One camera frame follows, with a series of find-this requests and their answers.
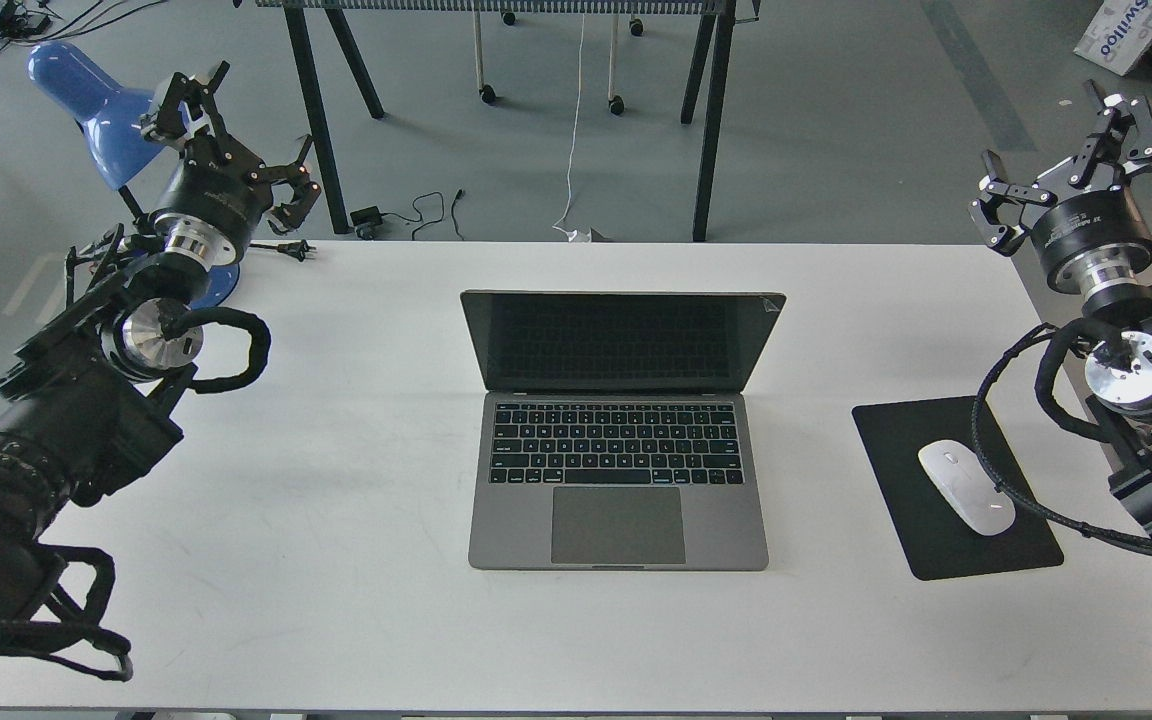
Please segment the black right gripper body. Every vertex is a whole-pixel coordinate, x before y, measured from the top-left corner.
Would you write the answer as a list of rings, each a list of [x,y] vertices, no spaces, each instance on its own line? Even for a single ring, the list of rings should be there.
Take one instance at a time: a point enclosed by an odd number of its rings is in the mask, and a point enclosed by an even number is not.
[[[1126,188],[1079,194],[1030,229],[1052,291],[1093,296],[1132,283],[1152,264],[1152,233]]]

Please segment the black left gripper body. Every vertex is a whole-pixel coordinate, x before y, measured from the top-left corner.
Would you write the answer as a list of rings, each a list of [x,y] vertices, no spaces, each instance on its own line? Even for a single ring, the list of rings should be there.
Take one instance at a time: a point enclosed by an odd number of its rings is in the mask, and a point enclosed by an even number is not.
[[[270,209],[270,184],[257,182],[260,156],[223,135],[197,135],[180,154],[152,220],[165,236],[180,218],[211,225],[233,250],[244,251],[262,214]]]

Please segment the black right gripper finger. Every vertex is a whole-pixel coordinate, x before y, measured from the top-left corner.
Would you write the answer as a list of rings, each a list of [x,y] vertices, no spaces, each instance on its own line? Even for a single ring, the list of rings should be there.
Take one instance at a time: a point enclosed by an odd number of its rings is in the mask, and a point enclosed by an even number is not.
[[[1083,88],[1096,119],[1082,146],[1036,179],[1039,194],[1069,199],[1075,194],[1126,190],[1140,174],[1152,173],[1152,106],[1147,96],[1107,94],[1093,79]]]
[[[1020,217],[1014,223],[1006,223],[1000,217],[1002,209],[1041,209],[1043,213],[1056,204],[1058,195],[1041,187],[1011,183],[1006,177],[1005,162],[991,149],[980,152],[980,160],[986,174],[980,179],[977,199],[969,206],[969,217],[990,250],[1011,258],[1028,237],[1030,225]]]

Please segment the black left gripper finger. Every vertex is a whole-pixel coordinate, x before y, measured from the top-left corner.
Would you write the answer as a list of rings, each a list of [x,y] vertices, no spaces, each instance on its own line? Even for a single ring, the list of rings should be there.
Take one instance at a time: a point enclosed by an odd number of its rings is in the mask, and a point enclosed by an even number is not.
[[[306,165],[306,158],[312,146],[314,146],[314,137],[311,135],[302,136],[298,154],[291,162],[275,165],[275,167],[260,167],[253,172],[253,187],[287,185],[291,188],[291,199],[271,205],[268,213],[266,213],[271,232],[279,234],[279,236],[297,232],[301,225],[305,223],[306,215],[314,209],[316,200],[319,200],[321,196],[321,185],[311,177]]]
[[[229,69],[228,61],[219,61],[205,77],[177,71],[162,81],[141,115],[143,141],[174,150],[182,162],[230,164],[232,152],[223,146],[228,132],[215,104],[215,92]]]

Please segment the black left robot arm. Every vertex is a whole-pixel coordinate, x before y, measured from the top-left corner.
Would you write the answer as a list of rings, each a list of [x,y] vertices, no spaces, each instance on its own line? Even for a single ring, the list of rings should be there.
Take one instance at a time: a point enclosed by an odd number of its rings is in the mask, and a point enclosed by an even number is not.
[[[96,679],[132,676],[131,644],[103,626],[108,553],[41,541],[68,503],[90,507],[146,477],[182,429],[185,392],[251,386],[270,359],[259,316],[200,306],[209,274],[237,264],[262,219],[297,229],[321,192],[305,160],[270,165],[223,126],[215,94],[229,65],[157,88],[141,137],[179,151],[160,209],[116,225],[69,265],[96,265],[88,290],[18,347],[0,378],[0,655]]]

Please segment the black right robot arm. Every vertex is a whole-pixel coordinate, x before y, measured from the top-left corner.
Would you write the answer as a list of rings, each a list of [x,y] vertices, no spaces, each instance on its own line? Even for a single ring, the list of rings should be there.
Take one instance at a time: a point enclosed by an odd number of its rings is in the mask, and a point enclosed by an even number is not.
[[[1114,448],[1108,488],[1146,532],[1117,544],[1152,555],[1152,285],[1139,281],[1152,233],[1130,190],[1152,172],[1152,108],[1094,81],[1085,90],[1096,119],[1079,150],[1028,183],[984,151],[969,214],[991,250],[1029,243],[1051,290],[1082,300],[1082,316],[1049,333],[1036,397],[1066,432]]]

